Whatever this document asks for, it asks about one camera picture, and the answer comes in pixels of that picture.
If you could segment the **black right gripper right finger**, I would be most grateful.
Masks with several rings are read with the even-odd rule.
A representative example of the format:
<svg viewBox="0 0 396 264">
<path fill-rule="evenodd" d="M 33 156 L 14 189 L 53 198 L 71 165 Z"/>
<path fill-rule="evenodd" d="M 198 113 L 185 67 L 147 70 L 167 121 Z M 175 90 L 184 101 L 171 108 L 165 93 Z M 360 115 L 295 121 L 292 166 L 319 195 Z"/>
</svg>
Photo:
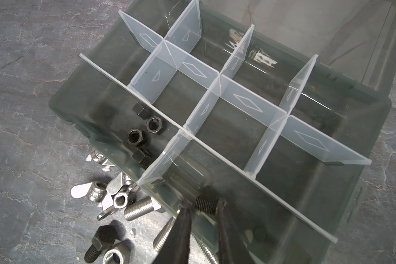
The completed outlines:
<svg viewBox="0 0 396 264">
<path fill-rule="evenodd" d="M 218 258 L 220 264 L 253 264 L 237 226 L 228 210 L 225 199 L 219 199 L 216 206 L 218 228 Z"/>
</svg>

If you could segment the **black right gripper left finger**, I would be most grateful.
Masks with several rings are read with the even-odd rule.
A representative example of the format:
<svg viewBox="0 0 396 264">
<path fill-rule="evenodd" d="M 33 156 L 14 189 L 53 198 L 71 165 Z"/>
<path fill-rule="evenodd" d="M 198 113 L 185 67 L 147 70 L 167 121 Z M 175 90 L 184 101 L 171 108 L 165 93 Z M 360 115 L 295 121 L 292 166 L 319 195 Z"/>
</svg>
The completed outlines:
<svg viewBox="0 0 396 264">
<path fill-rule="evenodd" d="M 179 213 L 153 264 L 187 264 L 190 253 L 191 208 L 187 201 L 179 205 Z"/>
</svg>

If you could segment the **black threaded bolt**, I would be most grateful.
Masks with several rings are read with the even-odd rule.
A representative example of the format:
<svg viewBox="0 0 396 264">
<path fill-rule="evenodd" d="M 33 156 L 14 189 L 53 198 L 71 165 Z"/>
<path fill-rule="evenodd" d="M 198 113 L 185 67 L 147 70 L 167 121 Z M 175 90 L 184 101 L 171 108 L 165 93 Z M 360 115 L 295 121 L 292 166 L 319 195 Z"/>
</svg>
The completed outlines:
<svg viewBox="0 0 396 264">
<path fill-rule="evenodd" d="M 216 215 L 218 201 L 203 196 L 198 196 L 195 200 L 195 208 L 211 216 Z"/>
</svg>

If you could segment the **black hex nut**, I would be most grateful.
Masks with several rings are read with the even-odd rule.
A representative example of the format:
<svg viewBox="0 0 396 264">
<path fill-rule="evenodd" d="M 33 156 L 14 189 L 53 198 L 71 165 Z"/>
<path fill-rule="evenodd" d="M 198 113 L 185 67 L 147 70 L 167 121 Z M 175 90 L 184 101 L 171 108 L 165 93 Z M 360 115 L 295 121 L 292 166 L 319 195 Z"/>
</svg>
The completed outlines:
<svg viewBox="0 0 396 264">
<path fill-rule="evenodd" d="M 151 163 L 150 154 L 141 148 L 133 153 L 132 159 L 142 166 L 148 166 Z"/>
<path fill-rule="evenodd" d="M 136 115 L 138 115 L 143 120 L 146 120 L 151 117 L 151 112 L 141 103 L 136 103 L 133 106 L 132 110 Z"/>
<path fill-rule="evenodd" d="M 159 134 L 163 129 L 163 121 L 160 117 L 150 117 L 146 122 L 146 129 L 149 133 Z"/>
<path fill-rule="evenodd" d="M 132 146 L 141 147 L 146 143 L 146 136 L 143 130 L 133 128 L 127 134 L 127 143 Z"/>
</svg>

